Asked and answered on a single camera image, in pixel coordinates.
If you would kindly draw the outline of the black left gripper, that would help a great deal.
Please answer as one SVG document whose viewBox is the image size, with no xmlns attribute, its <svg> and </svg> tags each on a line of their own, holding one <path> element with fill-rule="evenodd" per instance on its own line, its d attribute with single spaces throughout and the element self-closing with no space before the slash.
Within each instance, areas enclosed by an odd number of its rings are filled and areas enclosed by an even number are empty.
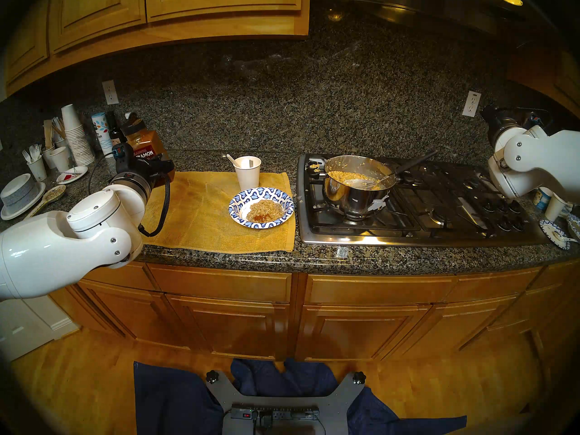
<svg viewBox="0 0 580 435">
<path fill-rule="evenodd" d="M 117 174 L 113 177 L 113 183 L 120 183 L 121 180 L 133 182 L 145 192 L 151 192 L 158 186 L 158 175 L 175 176 L 175 164 L 170 159 L 154 159 L 153 164 L 139 157 L 119 157 L 115 158 L 115 168 Z"/>
</svg>

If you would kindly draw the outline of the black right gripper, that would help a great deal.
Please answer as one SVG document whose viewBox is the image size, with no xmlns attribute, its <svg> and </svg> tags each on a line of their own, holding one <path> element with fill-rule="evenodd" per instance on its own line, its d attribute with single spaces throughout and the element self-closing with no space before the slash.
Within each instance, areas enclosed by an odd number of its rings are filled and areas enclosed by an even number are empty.
<svg viewBox="0 0 580 435">
<path fill-rule="evenodd" d="M 497 107 L 489 104 L 481 108 L 480 115 L 488 125 L 488 140 L 490 145 L 496 145 L 500 135 L 515 127 L 515 109 L 511 107 Z"/>
</svg>

